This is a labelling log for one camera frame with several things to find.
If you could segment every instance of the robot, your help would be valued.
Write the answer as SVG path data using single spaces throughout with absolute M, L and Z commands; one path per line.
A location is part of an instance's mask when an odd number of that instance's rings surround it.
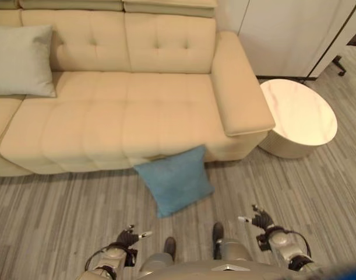
M 218 222 L 213 227 L 213 260 L 174 264 L 176 244 L 174 238 L 169 237 L 165 242 L 164 252 L 150 256 L 142 265 L 137 279 L 318 280 L 332 279 L 338 271 L 349 270 L 356 273 L 356 264 L 345 269 L 321 268 L 312 260 L 308 242 L 300 233 L 276 226 L 270 215 L 257 205 L 253 205 L 253 210 L 256 212 L 253 219 L 242 216 L 238 219 L 240 222 L 251 223 L 264 230 L 264 233 L 256 237 L 259 248 L 262 251 L 271 250 L 278 267 L 254 262 L 243 244 L 238 240 L 224 238 L 223 226 Z M 129 226 L 119 234 L 116 242 L 95 252 L 87 261 L 85 272 L 77 280 L 122 279 L 124 266 L 132 267 L 136 262 L 137 251 L 130 246 L 152 234 L 146 232 L 136 235 L 133 233 L 133 228 L 133 225 Z M 303 238 L 306 252 L 291 238 L 293 234 Z M 93 269 L 89 270 L 91 260 L 97 254 L 102 254 L 102 258 Z

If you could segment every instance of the blue pillow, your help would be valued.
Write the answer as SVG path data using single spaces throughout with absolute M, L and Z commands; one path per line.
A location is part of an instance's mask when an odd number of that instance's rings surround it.
M 170 216 L 214 191 L 203 165 L 204 155 L 202 145 L 134 166 L 157 202 L 159 218 Z

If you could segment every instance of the throw pillow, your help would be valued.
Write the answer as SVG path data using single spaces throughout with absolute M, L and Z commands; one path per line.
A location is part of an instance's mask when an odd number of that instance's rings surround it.
M 0 95 L 56 96 L 51 37 L 52 26 L 0 26 Z
M 203 165 L 204 155 L 205 147 L 199 146 L 134 167 L 157 202 L 159 218 L 170 216 L 214 191 Z

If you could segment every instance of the sofa seat cushion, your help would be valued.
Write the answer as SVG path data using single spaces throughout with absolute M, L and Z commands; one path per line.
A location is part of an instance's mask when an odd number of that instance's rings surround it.
M 56 99 L 27 97 L 0 153 L 35 173 L 124 169 L 205 144 L 221 159 L 243 140 L 224 135 L 205 74 L 53 72 Z
M 14 113 L 19 108 L 24 96 L 3 96 L 0 97 L 0 137 L 8 126 Z M 0 176 L 19 176 L 30 174 L 28 170 L 5 160 L 0 156 Z

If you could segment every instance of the light gray pillow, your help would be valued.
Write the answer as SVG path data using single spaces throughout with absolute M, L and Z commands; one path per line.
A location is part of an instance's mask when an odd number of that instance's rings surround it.
M 52 26 L 0 26 L 0 95 L 55 97 Z

